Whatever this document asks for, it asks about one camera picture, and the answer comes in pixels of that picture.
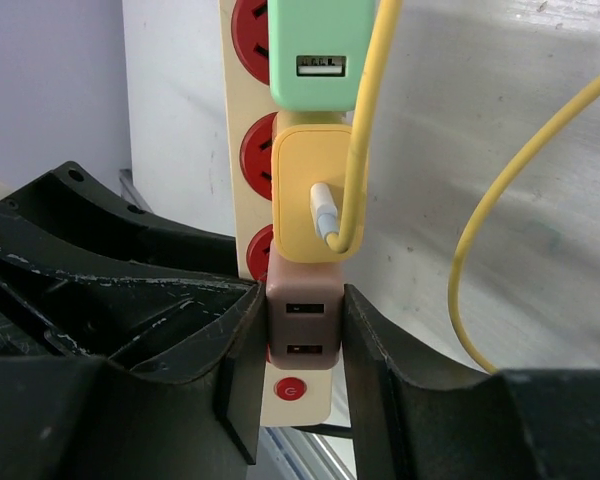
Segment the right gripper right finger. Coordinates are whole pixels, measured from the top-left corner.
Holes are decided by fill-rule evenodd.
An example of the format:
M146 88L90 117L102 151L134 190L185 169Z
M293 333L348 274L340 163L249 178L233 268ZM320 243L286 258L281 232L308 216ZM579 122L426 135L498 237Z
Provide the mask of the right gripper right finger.
M343 355L361 479L600 479L600 369L479 372L353 286Z

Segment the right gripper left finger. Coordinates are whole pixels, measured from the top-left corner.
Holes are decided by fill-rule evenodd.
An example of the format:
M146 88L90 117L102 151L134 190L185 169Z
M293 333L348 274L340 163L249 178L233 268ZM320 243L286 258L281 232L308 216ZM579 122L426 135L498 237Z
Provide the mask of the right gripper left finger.
M243 479L264 367L259 285L0 271L0 479Z

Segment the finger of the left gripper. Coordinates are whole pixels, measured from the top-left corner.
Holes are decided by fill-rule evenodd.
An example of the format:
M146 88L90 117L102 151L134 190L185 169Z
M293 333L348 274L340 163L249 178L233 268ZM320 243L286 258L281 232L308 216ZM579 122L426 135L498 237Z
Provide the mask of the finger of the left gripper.
M77 163L0 199L0 355L140 365L251 287L231 237L158 217Z

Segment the cream power strip red sockets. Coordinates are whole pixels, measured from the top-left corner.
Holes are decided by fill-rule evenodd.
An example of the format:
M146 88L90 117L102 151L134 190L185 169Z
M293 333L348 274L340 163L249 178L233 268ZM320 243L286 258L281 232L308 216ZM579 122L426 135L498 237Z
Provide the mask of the cream power strip red sockets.
M267 3L219 2L226 117L239 276L266 282L273 238L272 128ZM331 413L332 372L280 370L265 364L261 424L320 424Z

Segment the pink brown charger plug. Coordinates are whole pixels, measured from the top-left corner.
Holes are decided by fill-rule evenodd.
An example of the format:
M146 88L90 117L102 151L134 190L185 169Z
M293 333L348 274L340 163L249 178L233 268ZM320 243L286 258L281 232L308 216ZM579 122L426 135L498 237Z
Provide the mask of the pink brown charger plug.
M270 360L281 370L330 370L339 360L344 276L338 263L295 263L276 248L266 279Z

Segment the orange charger plug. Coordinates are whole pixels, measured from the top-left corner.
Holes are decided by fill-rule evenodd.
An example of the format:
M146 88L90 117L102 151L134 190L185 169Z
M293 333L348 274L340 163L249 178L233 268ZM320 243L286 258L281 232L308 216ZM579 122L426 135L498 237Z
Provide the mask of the orange charger plug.
M351 126L340 112L281 110L274 124L272 215L277 251L295 263L351 258L363 241L359 220L351 248L332 251L316 226L319 214L341 217Z

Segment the green charger plug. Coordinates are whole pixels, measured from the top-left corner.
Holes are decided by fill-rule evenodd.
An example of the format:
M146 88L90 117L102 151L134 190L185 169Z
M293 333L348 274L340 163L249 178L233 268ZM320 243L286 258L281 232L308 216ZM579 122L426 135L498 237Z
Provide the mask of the green charger plug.
M354 109L376 3L280 0L268 3L269 85L290 111Z

